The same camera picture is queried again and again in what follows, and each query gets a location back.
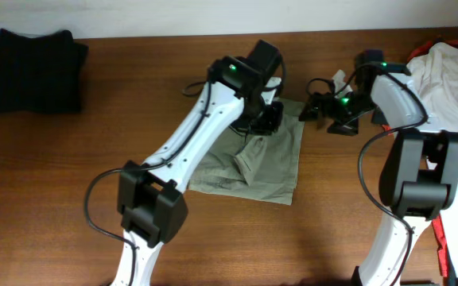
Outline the khaki green shorts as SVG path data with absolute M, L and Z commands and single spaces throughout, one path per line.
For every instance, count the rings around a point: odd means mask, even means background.
M 298 118 L 304 104 L 279 101 L 284 110 L 276 133 L 240 136 L 226 129 L 197 166 L 188 187 L 206 194 L 290 205 L 297 186 L 305 126 Z

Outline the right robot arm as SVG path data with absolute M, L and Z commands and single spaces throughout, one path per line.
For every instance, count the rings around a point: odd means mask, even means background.
M 365 181 L 363 157 L 378 139 L 394 143 L 378 182 L 379 197 L 368 199 L 383 212 L 370 252 L 351 277 L 353 285 L 398 285 L 418 237 L 448 209 L 458 185 L 458 132 L 441 126 L 414 89 L 405 64 L 387 62 L 380 50 L 355 58 L 355 70 L 341 87 L 326 80 L 328 92 L 310 92 L 302 122 L 330 118 L 328 133 L 355 136 L 359 118 L 371 113 L 387 130 L 359 152 L 357 173 Z

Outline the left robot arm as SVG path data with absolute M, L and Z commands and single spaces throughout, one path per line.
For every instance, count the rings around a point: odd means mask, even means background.
M 263 40 L 248 56 L 216 60 L 194 107 L 166 143 L 142 164 L 125 163 L 117 197 L 124 246 L 115 285 L 150 283 L 161 247 L 188 215 L 188 182 L 225 129 L 258 136 L 277 131 L 283 106 L 274 96 L 283 79 L 275 72 L 282 64 L 279 50 Z

